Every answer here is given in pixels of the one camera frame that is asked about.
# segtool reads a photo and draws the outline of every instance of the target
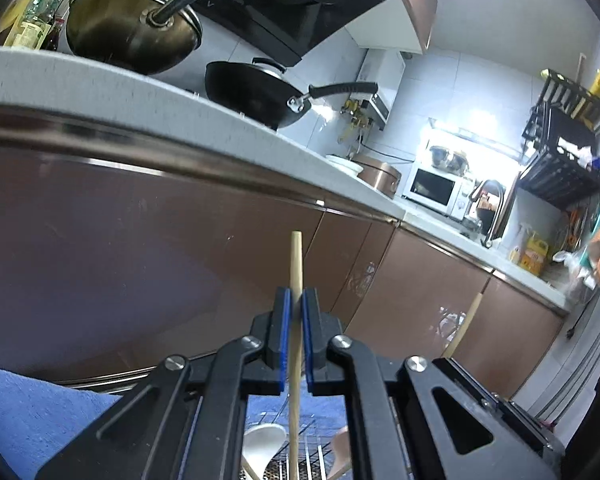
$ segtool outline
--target microwave door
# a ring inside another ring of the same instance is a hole
[[[453,204],[456,194],[454,179],[445,178],[422,168],[416,170],[410,182],[409,195],[412,200],[444,214],[448,212],[450,204]]]

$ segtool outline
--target white countertop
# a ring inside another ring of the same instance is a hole
[[[155,79],[65,54],[0,47],[0,104],[118,124],[286,174],[404,220],[569,310],[558,290],[422,209],[387,198],[256,121]]]

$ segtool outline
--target yellow package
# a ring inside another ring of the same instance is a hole
[[[525,252],[520,258],[520,267],[528,270],[535,276],[540,276],[548,252],[548,243],[540,239],[538,233],[533,233],[526,243]]]

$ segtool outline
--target metal rivet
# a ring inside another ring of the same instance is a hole
[[[423,372],[427,368],[427,360],[419,355],[414,355],[407,359],[407,366],[414,372]]]
[[[186,361],[181,355],[172,355],[164,360],[164,367],[172,372],[175,372],[176,370],[182,370],[185,364]]]
[[[333,338],[331,339],[331,343],[336,348],[347,349],[347,348],[349,348],[351,346],[351,344],[353,343],[353,341],[351,340],[350,337],[345,336],[344,334],[340,334],[340,335],[333,336]]]
[[[242,344],[248,349],[255,350],[256,348],[260,348],[262,346],[262,341],[252,335],[246,335],[242,338]]]

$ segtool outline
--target microwave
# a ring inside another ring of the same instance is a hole
[[[416,163],[411,169],[402,196],[462,221],[469,209],[474,185],[474,181],[466,176],[457,176]]]

